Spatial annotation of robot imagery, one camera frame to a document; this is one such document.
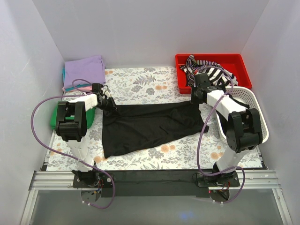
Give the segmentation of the black t shirt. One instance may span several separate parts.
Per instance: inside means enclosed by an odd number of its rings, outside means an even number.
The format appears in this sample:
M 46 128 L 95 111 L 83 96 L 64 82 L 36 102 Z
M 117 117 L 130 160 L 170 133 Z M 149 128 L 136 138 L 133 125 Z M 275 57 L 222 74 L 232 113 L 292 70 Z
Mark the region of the black t shirt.
M 153 105 L 119 105 L 103 113 L 105 158 L 150 149 L 201 131 L 208 132 L 199 106 L 190 101 Z

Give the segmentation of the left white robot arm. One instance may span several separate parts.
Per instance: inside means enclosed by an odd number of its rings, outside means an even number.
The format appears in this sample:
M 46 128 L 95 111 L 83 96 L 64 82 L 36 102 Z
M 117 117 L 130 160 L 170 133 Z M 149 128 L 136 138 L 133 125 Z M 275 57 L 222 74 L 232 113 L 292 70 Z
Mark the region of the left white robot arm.
M 94 160 L 85 138 L 88 130 L 86 112 L 95 108 L 103 110 L 107 115 L 117 110 L 107 85 L 94 83 L 90 94 L 71 101 L 60 101 L 55 126 L 56 134 L 66 142 L 71 155 L 78 161 L 75 175 L 79 181 L 91 188 L 96 187 L 101 181 L 100 176 L 91 168 Z

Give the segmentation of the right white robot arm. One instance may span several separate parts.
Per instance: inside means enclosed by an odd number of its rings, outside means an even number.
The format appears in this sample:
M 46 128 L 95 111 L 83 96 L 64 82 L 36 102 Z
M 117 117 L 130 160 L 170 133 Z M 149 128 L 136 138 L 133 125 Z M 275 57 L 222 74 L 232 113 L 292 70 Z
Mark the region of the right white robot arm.
M 229 181 L 229 175 L 236 170 L 246 151 L 263 142 L 260 112 L 255 108 L 246 108 L 230 98 L 233 88 L 224 91 L 219 86 L 211 85 L 206 73 L 197 73 L 194 79 L 191 102 L 212 106 L 209 116 L 216 111 L 227 121 L 225 135 L 229 149 L 225 150 L 223 156 L 214 164 L 212 173 L 205 173 L 200 167 L 199 154 L 203 130 L 197 145 L 197 166 L 200 174 L 211 177 L 215 185 L 223 186 Z

